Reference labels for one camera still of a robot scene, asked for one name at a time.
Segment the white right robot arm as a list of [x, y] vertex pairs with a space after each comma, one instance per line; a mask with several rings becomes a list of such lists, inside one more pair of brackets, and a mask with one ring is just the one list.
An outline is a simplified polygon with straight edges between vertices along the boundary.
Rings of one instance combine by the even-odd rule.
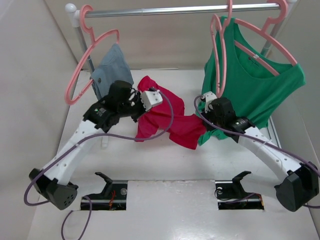
[[226, 97], [218, 98], [208, 92], [203, 101], [202, 115], [209, 121], [209, 126], [222, 130], [237, 144], [250, 150], [277, 176], [275, 197], [284, 208], [295, 212], [319, 194], [320, 172], [312, 162], [299, 159], [269, 141], [250, 119], [236, 115]]

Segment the pink red t shirt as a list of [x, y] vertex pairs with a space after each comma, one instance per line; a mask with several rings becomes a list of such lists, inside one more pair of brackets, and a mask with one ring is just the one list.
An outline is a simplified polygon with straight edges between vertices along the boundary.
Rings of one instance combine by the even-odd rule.
[[162, 104], [152, 108], [149, 112], [138, 119], [136, 138], [149, 138], [156, 134], [158, 130], [164, 130], [171, 121], [171, 109], [173, 109], [173, 123], [167, 130], [169, 139], [174, 143], [195, 150], [198, 145], [198, 139], [206, 132], [201, 118], [192, 115], [185, 115], [185, 103], [171, 91], [158, 85], [149, 76], [141, 79], [137, 85], [139, 91], [147, 91], [150, 88], [160, 90], [170, 102], [166, 100]]

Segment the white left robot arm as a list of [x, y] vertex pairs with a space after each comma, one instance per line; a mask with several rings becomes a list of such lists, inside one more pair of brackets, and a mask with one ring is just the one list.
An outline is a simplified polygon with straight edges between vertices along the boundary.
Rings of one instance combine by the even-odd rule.
[[108, 136], [109, 130], [121, 118], [130, 117], [136, 122], [152, 107], [152, 99], [162, 102], [157, 91], [140, 91], [125, 81], [111, 84], [106, 96], [92, 104], [84, 113], [74, 134], [43, 168], [34, 168], [29, 173], [32, 187], [59, 210], [67, 209], [75, 200], [79, 186], [71, 177], [99, 137]]

